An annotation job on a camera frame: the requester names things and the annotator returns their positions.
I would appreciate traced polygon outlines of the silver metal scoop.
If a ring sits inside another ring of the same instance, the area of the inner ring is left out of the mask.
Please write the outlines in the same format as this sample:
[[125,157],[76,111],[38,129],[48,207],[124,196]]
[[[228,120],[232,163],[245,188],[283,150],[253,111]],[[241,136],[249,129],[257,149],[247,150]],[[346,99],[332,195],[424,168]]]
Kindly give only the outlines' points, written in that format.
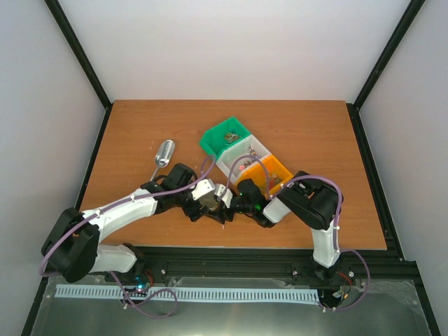
[[162,144],[158,148],[157,153],[155,155],[156,168],[150,178],[151,181],[155,178],[156,174],[158,173],[158,171],[161,168],[164,168],[169,164],[169,162],[172,158],[175,146],[176,146],[175,142],[171,139],[167,139],[162,142]]

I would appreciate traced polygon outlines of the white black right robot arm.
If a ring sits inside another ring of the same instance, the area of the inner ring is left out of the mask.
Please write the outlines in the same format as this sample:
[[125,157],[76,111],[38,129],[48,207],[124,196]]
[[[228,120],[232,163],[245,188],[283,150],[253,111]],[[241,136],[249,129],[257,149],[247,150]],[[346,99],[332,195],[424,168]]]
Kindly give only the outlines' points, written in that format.
[[237,184],[237,192],[218,185],[206,205],[206,216],[224,225],[235,214],[243,214],[262,228],[273,228],[288,214],[294,214],[311,229],[312,274],[328,284],[337,273],[341,254],[338,231],[343,201],[337,184],[299,171],[271,197],[264,196],[250,178]]

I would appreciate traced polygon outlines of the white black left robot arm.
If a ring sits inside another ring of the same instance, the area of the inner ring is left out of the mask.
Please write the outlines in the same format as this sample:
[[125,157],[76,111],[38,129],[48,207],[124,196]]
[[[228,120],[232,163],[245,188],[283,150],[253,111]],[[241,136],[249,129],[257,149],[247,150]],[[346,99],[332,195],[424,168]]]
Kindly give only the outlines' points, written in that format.
[[105,238],[138,221],[183,208],[192,221],[207,211],[206,198],[214,197],[215,184],[205,174],[197,177],[189,167],[177,164],[161,182],[151,180],[131,194],[104,206],[79,211],[63,210],[41,253],[43,277],[61,275],[73,283],[95,272],[127,273],[137,263],[128,245],[104,245]]

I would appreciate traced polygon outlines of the gold metal jar lid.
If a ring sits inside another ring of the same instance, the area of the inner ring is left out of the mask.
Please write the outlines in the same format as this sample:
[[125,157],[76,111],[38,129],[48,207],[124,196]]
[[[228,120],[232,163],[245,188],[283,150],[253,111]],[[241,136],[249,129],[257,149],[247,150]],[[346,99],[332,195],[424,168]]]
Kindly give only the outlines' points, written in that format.
[[214,195],[205,195],[199,199],[199,203],[206,207],[208,211],[215,211],[218,208],[218,201]]

